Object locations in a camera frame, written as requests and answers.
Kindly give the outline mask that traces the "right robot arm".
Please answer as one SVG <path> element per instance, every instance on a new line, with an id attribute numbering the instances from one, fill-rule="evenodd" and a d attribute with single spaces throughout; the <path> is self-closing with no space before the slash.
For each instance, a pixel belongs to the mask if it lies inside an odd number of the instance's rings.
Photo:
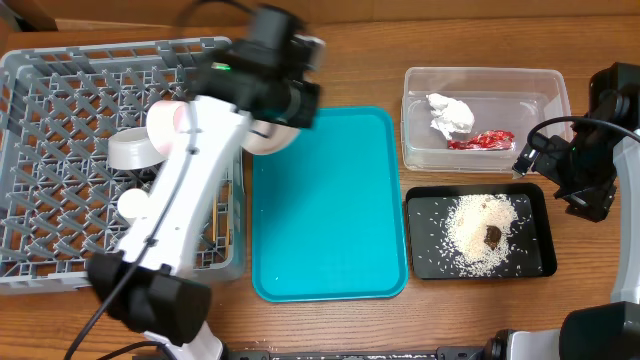
<path id="1" fill-rule="evenodd" d="M 639 356 L 639 68 L 616 62 L 594 74 L 589 109 L 560 119 L 572 140 L 547 137 L 548 121 L 529 131 L 512 167 L 554 182 L 567 213 L 604 220 L 621 204 L 618 273 L 606 305 L 571 312 L 560 328 L 503 330 L 485 346 L 487 359 L 636 359 Z"/>

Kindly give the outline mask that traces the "large white round plate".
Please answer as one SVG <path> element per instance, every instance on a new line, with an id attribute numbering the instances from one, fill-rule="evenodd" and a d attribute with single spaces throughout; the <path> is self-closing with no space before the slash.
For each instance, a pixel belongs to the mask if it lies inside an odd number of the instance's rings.
<path id="1" fill-rule="evenodd" d="M 241 124 L 241 146 L 254 155 L 269 155 L 289 146 L 300 134 L 293 127 L 245 119 Z"/>

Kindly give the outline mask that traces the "grey shallow bowl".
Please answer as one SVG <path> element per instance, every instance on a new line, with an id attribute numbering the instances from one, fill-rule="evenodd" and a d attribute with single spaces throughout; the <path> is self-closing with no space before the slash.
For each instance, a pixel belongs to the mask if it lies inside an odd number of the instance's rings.
<path id="1" fill-rule="evenodd" d="M 108 165 L 116 170 L 144 169 L 165 160 L 154 148 L 145 127 L 124 129 L 108 139 Z"/>

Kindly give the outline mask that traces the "brown food scrap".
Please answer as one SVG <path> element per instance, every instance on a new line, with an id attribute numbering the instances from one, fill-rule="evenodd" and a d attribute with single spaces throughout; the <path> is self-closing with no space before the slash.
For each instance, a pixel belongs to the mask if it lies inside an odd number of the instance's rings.
<path id="1" fill-rule="evenodd" d="M 495 250 L 501 241 L 502 231 L 499 227 L 494 225 L 486 226 L 486 234 L 484 238 L 484 243 L 491 249 Z"/>

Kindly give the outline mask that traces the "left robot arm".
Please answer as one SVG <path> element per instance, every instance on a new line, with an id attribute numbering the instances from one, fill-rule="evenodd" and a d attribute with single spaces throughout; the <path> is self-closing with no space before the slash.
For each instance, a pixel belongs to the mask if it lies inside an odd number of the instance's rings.
<path id="1" fill-rule="evenodd" d="M 209 286 L 192 277 L 201 232 L 223 175 L 255 121 L 308 128 L 321 89 L 305 75 L 324 42 L 273 5 L 252 12 L 246 37 L 209 52 L 189 86 L 186 124 L 150 191 L 148 211 L 114 253 L 96 254 L 87 275 L 100 312 L 145 335 L 169 359 L 220 360 Z"/>

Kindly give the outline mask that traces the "white napkin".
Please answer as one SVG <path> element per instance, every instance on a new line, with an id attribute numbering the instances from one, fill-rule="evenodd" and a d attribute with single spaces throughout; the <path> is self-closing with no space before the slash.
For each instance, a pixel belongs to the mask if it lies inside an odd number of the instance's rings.
<path id="1" fill-rule="evenodd" d="M 431 108 L 430 126 L 438 130 L 446 140 L 452 140 L 453 134 L 471 132 L 475 117 L 465 102 L 439 93 L 431 93 L 426 99 Z"/>

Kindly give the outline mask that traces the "small pink bowl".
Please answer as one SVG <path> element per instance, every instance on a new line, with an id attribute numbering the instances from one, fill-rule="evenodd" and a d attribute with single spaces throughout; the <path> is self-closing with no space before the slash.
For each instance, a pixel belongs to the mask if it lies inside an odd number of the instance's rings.
<path id="1" fill-rule="evenodd" d="M 190 128 L 188 104 L 182 101 L 160 100 L 149 109 L 146 131 L 153 147 L 168 157 L 179 134 Z"/>

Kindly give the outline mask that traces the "white rice pile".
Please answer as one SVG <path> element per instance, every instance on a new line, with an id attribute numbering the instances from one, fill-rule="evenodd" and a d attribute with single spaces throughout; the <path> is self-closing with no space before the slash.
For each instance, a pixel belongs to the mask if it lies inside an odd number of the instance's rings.
<path id="1" fill-rule="evenodd" d="M 412 265 L 422 279 L 499 278 L 539 273 L 531 202 L 522 194 L 412 198 L 408 202 Z M 486 226 L 501 229 L 499 246 Z"/>

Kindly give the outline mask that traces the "white paper cup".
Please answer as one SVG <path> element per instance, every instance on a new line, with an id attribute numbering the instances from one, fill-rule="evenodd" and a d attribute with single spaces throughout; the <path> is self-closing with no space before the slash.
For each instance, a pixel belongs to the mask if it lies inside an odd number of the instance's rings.
<path id="1" fill-rule="evenodd" d="M 132 225 L 138 218 L 146 214 L 149 203 L 149 195 L 138 188 L 128 189 L 117 200 L 118 214 Z"/>

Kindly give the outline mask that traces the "red snack wrapper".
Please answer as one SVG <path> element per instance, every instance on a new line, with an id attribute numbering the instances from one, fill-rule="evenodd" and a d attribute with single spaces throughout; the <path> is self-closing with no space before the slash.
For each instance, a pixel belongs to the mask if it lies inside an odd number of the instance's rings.
<path id="1" fill-rule="evenodd" d="M 450 140 L 447 145 L 452 150 L 510 150 L 515 135 L 509 131 L 490 130 L 466 141 Z"/>

